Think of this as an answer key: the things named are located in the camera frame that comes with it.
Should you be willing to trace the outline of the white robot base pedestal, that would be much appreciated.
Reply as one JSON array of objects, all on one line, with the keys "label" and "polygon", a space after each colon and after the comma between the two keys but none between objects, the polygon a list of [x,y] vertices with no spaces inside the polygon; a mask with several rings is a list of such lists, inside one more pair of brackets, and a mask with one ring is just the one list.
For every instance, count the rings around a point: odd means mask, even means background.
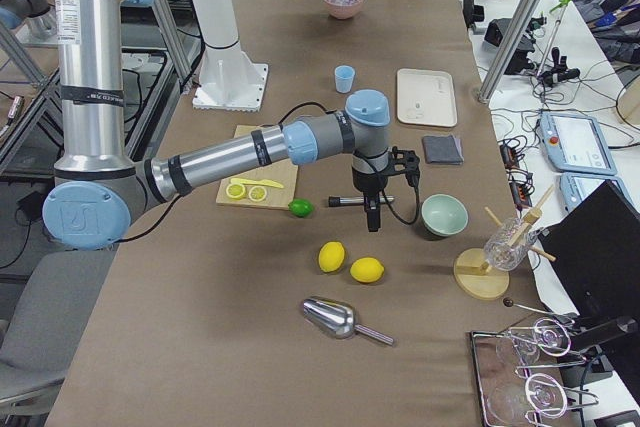
[{"label": "white robot base pedestal", "polygon": [[193,105],[198,109],[257,112],[269,67],[243,51],[232,0],[192,0],[204,53]]}]

